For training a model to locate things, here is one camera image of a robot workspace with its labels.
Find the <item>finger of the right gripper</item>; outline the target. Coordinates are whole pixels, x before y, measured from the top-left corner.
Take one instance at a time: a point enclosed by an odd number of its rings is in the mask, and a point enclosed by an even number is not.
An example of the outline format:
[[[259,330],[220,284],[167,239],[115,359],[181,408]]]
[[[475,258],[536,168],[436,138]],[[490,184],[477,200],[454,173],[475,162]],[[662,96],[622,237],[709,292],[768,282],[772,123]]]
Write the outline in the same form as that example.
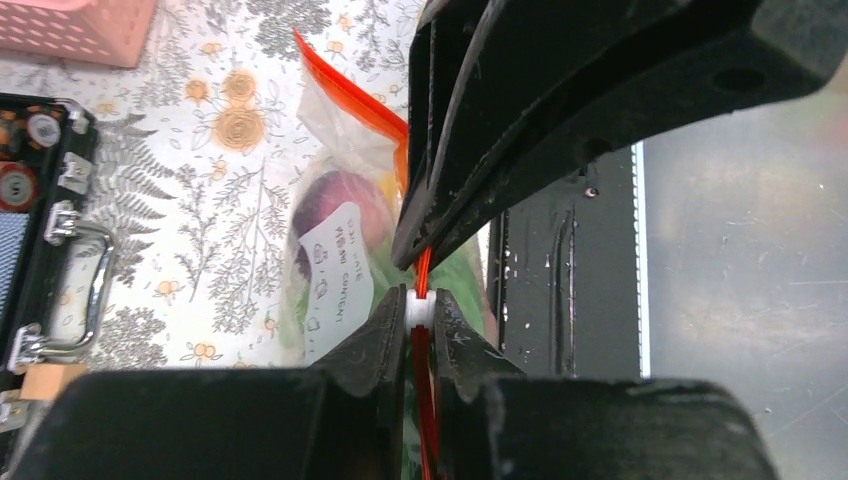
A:
[[[461,160],[442,166],[436,151],[460,68],[488,3],[428,1],[408,55],[408,186],[393,240],[391,259],[400,269],[416,263],[429,246],[443,262],[491,220],[491,205],[468,184]]]
[[[843,1],[486,1],[436,159],[491,219],[597,157],[810,95],[847,51]]]

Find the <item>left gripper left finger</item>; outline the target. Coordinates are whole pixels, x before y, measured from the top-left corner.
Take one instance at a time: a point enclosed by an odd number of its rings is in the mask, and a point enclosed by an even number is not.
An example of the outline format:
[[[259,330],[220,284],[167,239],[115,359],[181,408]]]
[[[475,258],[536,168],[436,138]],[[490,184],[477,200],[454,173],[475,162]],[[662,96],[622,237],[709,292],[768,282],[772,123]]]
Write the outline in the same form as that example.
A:
[[[302,368],[100,371],[58,397],[17,479],[398,479],[406,289]]]

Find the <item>green white bok choy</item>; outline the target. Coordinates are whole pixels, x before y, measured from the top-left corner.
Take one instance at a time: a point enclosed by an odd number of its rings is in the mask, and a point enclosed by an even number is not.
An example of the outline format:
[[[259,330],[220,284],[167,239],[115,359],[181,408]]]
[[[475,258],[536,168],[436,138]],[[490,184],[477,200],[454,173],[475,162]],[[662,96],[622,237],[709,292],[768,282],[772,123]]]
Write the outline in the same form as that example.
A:
[[[299,347],[309,365],[338,346],[361,327],[392,287],[415,283],[414,273],[401,271],[389,259],[389,246],[360,258],[360,265],[344,266],[335,256],[312,279],[311,263],[300,250],[284,290],[280,317],[290,332],[281,336],[287,348]],[[486,336],[491,309],[484,299],[481,262],[475,247],[463,248],[435,268],[429,277],[433,289],[452,292],[471,327]]]

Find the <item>clear orange-zip bag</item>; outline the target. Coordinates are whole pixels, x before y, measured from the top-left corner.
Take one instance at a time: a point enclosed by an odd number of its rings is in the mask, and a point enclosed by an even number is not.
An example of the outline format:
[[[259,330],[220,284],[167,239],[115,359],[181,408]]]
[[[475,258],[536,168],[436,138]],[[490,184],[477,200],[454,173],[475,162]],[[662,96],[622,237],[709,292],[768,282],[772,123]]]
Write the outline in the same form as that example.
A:
[[[359,266],[361,257],[387,244],[391,260],[408,171],[406,122],[327,63],[301,35],[295,43],[305,83],[298,116],[322,147],[290,212],[285,288],[300,250],[308,256],[314,281],[324,277],[319,268],[332,256],[344,266]],[[442,289],[430,286],[434,269],[425,263],[397,269],[415,278],[412,286],[399,285],[406,289],[406,306],[398,479],[450,479],[439,465],[435,381],[433,320]]]

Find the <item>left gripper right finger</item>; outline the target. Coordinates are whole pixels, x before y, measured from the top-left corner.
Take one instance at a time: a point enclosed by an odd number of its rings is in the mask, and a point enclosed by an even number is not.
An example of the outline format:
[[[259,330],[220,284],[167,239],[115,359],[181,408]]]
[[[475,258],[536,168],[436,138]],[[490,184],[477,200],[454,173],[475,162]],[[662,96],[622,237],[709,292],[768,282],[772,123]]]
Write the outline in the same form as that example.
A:
[[[450,479],[774,479],[751,415],[704,381],[523,373],[439,290],[439,465]]]

